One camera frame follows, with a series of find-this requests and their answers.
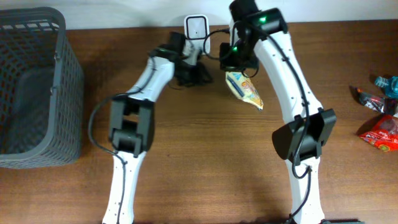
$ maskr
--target gray plastic basket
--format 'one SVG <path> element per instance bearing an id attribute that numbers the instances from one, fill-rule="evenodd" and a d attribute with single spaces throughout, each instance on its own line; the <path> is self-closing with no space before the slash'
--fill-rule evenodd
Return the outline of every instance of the gray plastic basket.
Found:
<path id="1" fill-rule="evenodd" d="M 76 161 L 83 91 L 83 70 L 59 11 L 0 11 L 0 167 Z"/>

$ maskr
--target wooden tabletop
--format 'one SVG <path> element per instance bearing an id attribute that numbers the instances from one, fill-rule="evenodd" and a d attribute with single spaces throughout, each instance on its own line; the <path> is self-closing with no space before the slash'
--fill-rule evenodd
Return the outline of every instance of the wooden tabletop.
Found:
<path id="1" fill-rule="evenodd" d="M 101 223 L 113 160 L 92 146 L 87 120 L 104 97 L 128 90 L 147 52 L 178 28 L 73 30 L 67 36 L 86 75 L 83 152 L 76 164 L 0 169 L 0 223 Z M 398 75 L 398 21 L 290 24 L 298 62 L 315 96 L 337 124 L 323 148 L 319 185 L 327 219 L 398 223 L 398 152 L 381 152 L 357 137 L 378 114 L 354 101 L 349 85 L 382 93 L 371 75 Z M 211 39 L 218 54 L 228 36 Z M 238 223 L 287 218 L 287 168 L 271 134 L 282 113 L 264 68 L 252 79 L 264 110 L 237 100 L 219 63 L 203 59 L 215 82 L 165 88 L 156 104 L 156 132 L 139 174 L 138 222 Z M 107 143 L 109 111 L 98 114 L 95 137 Z"/>

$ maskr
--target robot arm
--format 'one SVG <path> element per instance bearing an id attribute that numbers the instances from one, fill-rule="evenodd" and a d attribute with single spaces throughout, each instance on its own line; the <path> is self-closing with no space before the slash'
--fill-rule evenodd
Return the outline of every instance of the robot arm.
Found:
<path id="1" fill-rule="evenodd" d="M 254 68 L 260 61 L 266 69 L 277 93 L 285 123 L 285 126 L 273 133 L 272 141 L 278 155 L 285 160 L 289 170 L 293 199 L 292 214 L 303 204 L 306 196 L 308 197 L 307 202 L 294 215 L 294 220 L 298 224 L 321 223 L 325 215 L 320 203 L 318 166 L 322 153 L 321 147 L 325 145 L 336 121 L 335 114 L 333 110 L 323 110 L 321 103 L 308 86 L 295 58 L 287 24 L 278 9 L 260 11 L 254 0 L 235 0 L 230 5 L 230 11 L 233 17 L 229 25 L 230 34 L 235 36 L 230 38 L 228 47 L 221 46 L 220 57 L 227 54 L 229 46 L 236 46 L 236 49 L 229 58 L 221 61 L 221 68 L 228 68 L 228 70 L 236 68 L 239 71 L 242 67 Z M 291 63 L 298 79 L 287 65 L 286 59 Z M 308 116 L 299 82 L 307 98 Z M 309 175 L 296 179 L 292 173 L 293 154 L 299 144 L 305 122 L 310 122 L 310 126 L 303 138 L 295 170 L 298 175 L 302 175 L 310 166 L 312 168 L 310 182 Z M 307 195 L 308 184 L 310 184 L 310 191 Z"/>
<path id="2" fill-rule="evenodd" d="M 139 169 L 154 137 L 154 105 L 182 59 L 185 36 L 171 33 L 168 44 L 150 55 L 144 73 L 124 95 L 112 101 L 109 140 L 116 150 L 109 203 L 103 224 L 132 224 Z M 126 116 L 135 115 L 136 120 Z"/>

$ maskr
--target candy wrapper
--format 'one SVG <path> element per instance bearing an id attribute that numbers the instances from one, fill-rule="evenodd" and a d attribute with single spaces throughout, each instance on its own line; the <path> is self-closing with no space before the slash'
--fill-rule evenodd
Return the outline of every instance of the candy wrapper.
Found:
<path id="1" fill-rule="evenodd" d="M 241 72 L 226 72 L 225 81 L 238 99 L 262 110 L 264 104 L 250 78 L 243 76 Z"/>
<path id="2" fill-rule="evenodd" d="M 381 98 L 369 93 L 365 93 L 360 88 L 355 88 L 359 102 L 372 110 L 383 114 L 393 115 L 398 118 L 398 101 L 390 98 Z"/>
<path id="3" fill-rule="evenodd" d="M 398 122 L 391 115 L 384 115 L 372 130 L 359 137 L 383 152 L 398 150 Z"/>

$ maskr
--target black cable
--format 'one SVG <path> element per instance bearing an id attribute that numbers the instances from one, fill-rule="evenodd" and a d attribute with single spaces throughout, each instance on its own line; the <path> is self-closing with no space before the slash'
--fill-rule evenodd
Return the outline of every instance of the black cable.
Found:
<path id="1" fill-rule="evenodd" d="M 246 78 L 254 78 L 254 77 L 259 73 L 259 70 L 260 70 L 260 66 L 257 66 L 256 72 L 255 72 L 253 75 L 251 75 L 251 76 L 247 76 L 247 75 L 244 73 L 244 70 L 241 71 L 241 73 L 242 73 L 242 75 L 243 75 L 244 77 L 246 77 Z"/>
<path id="2" fill-rule="evenodd" d="M 309 172 L 308 172 L 307 193 L 305 193 L 305 198 L 304 198 L 303 202 L 301 203 L 301 205 L 296 209 L 296 211 L 289 216 L 289 220 L 288 220 L 287 223 L 291 223 L 293 221 L 294 216 L 296 216 L 300 212 L 300 210 L 304 207 L 305 203 L 307 202 L 307 200 L 308 200 L 308 198 L 310 196 L 310 191 L 311 191 L 311 172 L 312 172 L 312 169 L 310 167 Z"/>
<path id="3" fill-rule="evenodd" d="M 101 102 L 99 102 L 93 109 L 93 112 L 91 112 L 90 115 L 90 119 L 88 120 L 88 138 L 90 139 L 90 142 L 95 145 L 96 147 L 102 149 L 103 151 L 111 154 L 112 156 L 117 157 L 122 166 L 123 166 L 123 185 L 122 185 L 122 197 L 120 199 L 120 203 L 119 203 L 119 210 L 118 210 L 118 217 L 117 217 L 117 222 L 116 224 L 119 224 L 119 219 L 120 219 L 120 213 L 121 213 L 121 209 L 122 209 L 122 204 L 123 204 L 123 198 L 124 198 L 124 191 L 125 191 L 125 186 L 126 186 L 126 164 L 127 162 L 124 161 L 119 155 L 118 152 L 114 152 L 111 151 L 109 149 L 107 149 L 106 147 L 100 145 L 97 140 L 95 140 L 94 135 L 93 135 L 93 123 L 94 123 L 94 118 L 95 115 L 97 114 L 97 112 L 103 107 L 105 106 L 109 101 L 111 100 L 116 100 L 120 97 L 126 97 L 126 96 L 131 96 L 137 93 L 140 93 L 147 85 L 148 83 L 152 80 L 152 77 L 154 76 L 155 72 L 156 72 L 156 62 L 154 59 L 154 56 L 152 54 L 150 54 L 150 59 L 152 60 L 152 72 L 149 75 L 149 78 L 145 81 L 145 83 L 139 87 L 136 91 L 132 91 L 132 92 L 128 92 L 128 93 L 118 93 L 115 95 L 111 95 L 106 97 L 105 99 L 103 99 Z"/>
<path id="4" fill-rule="evenodd" d="M 309 184 L 309 183 L 310 183 L 310 181 L 311 181 L 311 180 L 310 180 L 311 171 L 312 171 L 312 170 L 311 170 L 311 167 L 310 167 L 310 166 L 307 166 L 307 168 L 305 169 L 305 172 L 304 172 L 303 175 L 301 175 L 301 176 L 297 175 L 296 168 L 295 168 L 296 161 L 297 161 L 297 159 L 299 158 L 299 151 L 300 151 L 300 148 L 301 148 L 301 146 L 302 146 L 302 144 L 303 144 L 304 137 L 305 137 L 305 135 L 307 134 L 308 128 L 309 128 L 309 126 L 310 126 L 310 109 L 309 109 L 309 107 L 308 107 L 307 97 L 306 97 L 306 95 L 305 95 L 305 90 L 304 90 L 303 84 L 302 84 L 302 82 L 300 81 L 300 77 L 299 77 L 299 75 L 297 74 L 296 70 L 294 69 L 294 67 L 293 67 L 292 63 L 290 62 L 289 58 L 286 56 L 286 54 L 284 53 L 284 51 L 283 51 L 282 48 L 280 47 L 280 45 L 279 45 L 279 44 L 276 42 L 276 40 L 275 40 L 273 37 L 271 37 L 267 32 L 261 30 L 260 28 L 258 28 L 258 27 L 256 27 L 256 26 L 253 26 L 252 24 L 248 24 L 248 25 L 249 25 L 251 28 L 253 28 L 253 29 L 255 29 L 256 31 L 258 31 L 259 33 L 261 33 L 262 35 L 266 36 L 267 39 L 269 39 L 269 40 L 275 45 L 275 48 L 276 48 L 276 49 L 278 50 L 278 52 L 281 54 L 282 58 L 284 59 L 284 61 L 285 61 L 286 64 L 287 64 L 287 66 L 288 66 L 288 67 L 290 68 L 290 70 L 292 71 L 293 76 L 294 76 L 295 79 L 296 79 L 298 88 L 300 89 L 300 92 L 301 92 L 301 95 L 302 95 L 302 99 L 303 99 L 303 105 L 304 105 L 304 108 L 305 108 L 305 124 L 304 124 L 304 129 L 303 129 L 302 135 L 301 135 L 301 137 L 300 137 L 299 144 L 297 145 L 297 148 L 295 149 L 295 151 L 294 151 L 294 153 L 293 153 L 292 173 L 293 173 L 293 175 L 294 175 L 294 177 L 295 177 L 296 179 L 303 179 L 303 178 L 308 174 L 308 186 L 307 186 L 308 190 L 307 190 L 307 193 L 306 193 L 306 195 L 305 195 L 304 201 L 302 202 L 301 206 L 299 206 L 298 209 L 290 216 L 290 219 L 293 219 L 293 217 L 294 217 L 296 214 L 298 214 L 298 212 L 299 212 L 299 211 L 302 209 L 302 207 L 305 205 L 305 202 L 307 202 L 307 199 L 308 199 L 308 197 L 309 197 L 309 195 L 310 195 L 310 191 L 309 191 L 310 184 Z"/>
<path id="5" fill-rule="evenodd" d="M 172 90 L 183 90 L 183 88 L 175 88 L 175 87 L 172 87 L 172 86 L 170 85 L 170 82 L 168 82 L 167 85 L 168 85 Z"/>
<path id="6" fill-rule="evenodd" d="M 221 57 L 221 58 L 213 57 L 213 56 L 211 56 L 208 52 L 206 52 L 206 41 L 207 41 L 207 39 L 210 38 L 211 35 L 213 35 L 213 34 L 215 34 L 215 33 L 218 33 L 218 32 L 224 32 L 224 33 L 226 33 L 226 34 L 229 33 L 229 28 L 227 28 L 227 29 L 221 29 L 221 30 L 215 30 L 215 31 L 213 31 L 213 32 L 210 32 L 210 33 L 206 36 L 205 41 L 203 41 L 203 52 L 205 53 L 205 55 L 206 55 L 208 58 L 213 59 L 213 60 L 222 61 L 222 60 L 227 59 L 227 58 L 232 54 L 233 48 L 238 44 L 238 41 L 237 41 L 236 43 L 234 43 L 234 42 L 235 42 L 235 29 L 236 29 L 236 25 L 237 25 L 238 23 L 240 23 L 240 22 L 242 22 L 242 21 L 237 21 L 237 22 L 234 23 L 234 26 L 232 27 L 232 44 L 233 44 L 233 45 L 232 45 L 231 48 L 229 49 L 229 52 L 228 52 L 226 55 L 224 55 L 223 57 Z"/>

